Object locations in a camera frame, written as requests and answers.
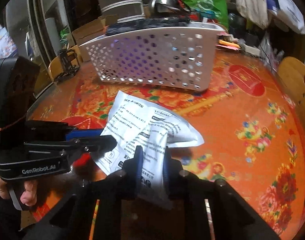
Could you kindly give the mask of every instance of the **cardboard box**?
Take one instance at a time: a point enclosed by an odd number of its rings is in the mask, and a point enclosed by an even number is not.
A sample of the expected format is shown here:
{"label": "cardboard box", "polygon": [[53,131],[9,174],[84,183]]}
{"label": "cardboard box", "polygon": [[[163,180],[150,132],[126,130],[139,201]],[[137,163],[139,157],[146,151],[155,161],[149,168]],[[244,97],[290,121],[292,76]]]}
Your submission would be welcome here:
{"label": "cardboard box", "polygon": [[117,20],[117,15],[100,16],[98,19],[93,20],[72,31],[72,35],[75,38],[77,45],[79,46],[80,54],[82,55],[84,61],[89,61],[91,59],[86,49],[80,47],[80,45],[105,34],[105,27],[117,23]]}

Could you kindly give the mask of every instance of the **perforated basket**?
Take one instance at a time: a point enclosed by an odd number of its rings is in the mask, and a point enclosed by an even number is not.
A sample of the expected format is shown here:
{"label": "perforated basket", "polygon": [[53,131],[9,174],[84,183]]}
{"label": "perforated basket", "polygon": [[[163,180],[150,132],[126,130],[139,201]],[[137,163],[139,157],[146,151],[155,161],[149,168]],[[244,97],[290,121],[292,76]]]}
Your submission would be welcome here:
{"label": "perforated basket", "polygon": [[132,31],[84,43],[103,82],[155,84],[205,90],[213,68],[217,33],[201,28],[166,27]]}

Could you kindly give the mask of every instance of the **round table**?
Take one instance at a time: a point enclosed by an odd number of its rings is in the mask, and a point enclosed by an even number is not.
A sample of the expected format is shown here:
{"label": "round table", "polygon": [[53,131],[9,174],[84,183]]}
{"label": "round table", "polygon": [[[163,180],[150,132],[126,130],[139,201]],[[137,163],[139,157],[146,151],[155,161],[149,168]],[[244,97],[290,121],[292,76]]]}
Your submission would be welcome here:
{"label": "round table", "polygon": [[[294,103],[258,59],[217,51],[204,92],[102,83],[92,64],[85,63],[75,77],[42,96],[30,119],[103,128],[119,90],[184,117],[205,143],[172,152],[183,168],[202,179],[227,180],[282,240],[294,237],[305,221],[305,131]],[[86,164],[73,172],[39,184],[44,192],[38,194],[37,220],[74,180],[105,177],[87,159],[83,156],[80,162]]]}

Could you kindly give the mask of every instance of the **green bag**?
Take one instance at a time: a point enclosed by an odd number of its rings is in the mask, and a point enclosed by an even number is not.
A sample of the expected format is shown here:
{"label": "green bag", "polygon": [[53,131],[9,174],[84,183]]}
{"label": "green bag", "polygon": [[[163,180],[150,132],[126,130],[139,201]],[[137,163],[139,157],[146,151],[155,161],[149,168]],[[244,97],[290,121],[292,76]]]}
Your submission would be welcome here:
{"label": "green bag", "polygon": [[190,8],[200,12],[207,12],[208,10],[214,11],[218,23],[226,28],[228,25],[228,11],[226,0],[183,0]]}

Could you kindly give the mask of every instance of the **finger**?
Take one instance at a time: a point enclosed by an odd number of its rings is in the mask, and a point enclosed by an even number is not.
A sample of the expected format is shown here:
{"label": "finger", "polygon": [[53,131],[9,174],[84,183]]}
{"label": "finger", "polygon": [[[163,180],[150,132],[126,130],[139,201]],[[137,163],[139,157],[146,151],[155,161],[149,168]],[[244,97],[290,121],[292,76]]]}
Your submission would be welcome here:
{"label": "finger", "polygon": [[6,187],[6,182],[0,178],[0,196],[3,199],[9,199],[11,196],[9,195],[8,189]]}
{"label": "finger", "polygon": [[25,181],[25,192],[21,195],[20,201],[27,205],[32,206],[37,202],[37,180]]}

